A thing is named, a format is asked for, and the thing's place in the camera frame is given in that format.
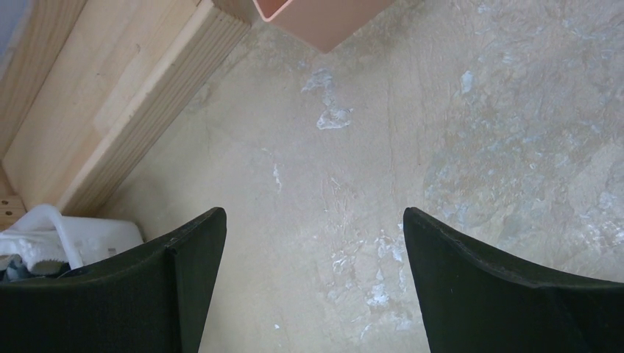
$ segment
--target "floor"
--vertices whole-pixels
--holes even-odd
[[[103,216],[213,206],[201,352],[427,352],[401,215],[624,282],[624,1],[397,0],[320,55],[256,22]]]

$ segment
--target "white basket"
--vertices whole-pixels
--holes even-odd
[[[15,233],[56,230],[71,269],[96,263],[143,243],[132,222],[66,217],[50,204],[34,207],[9,230]]]

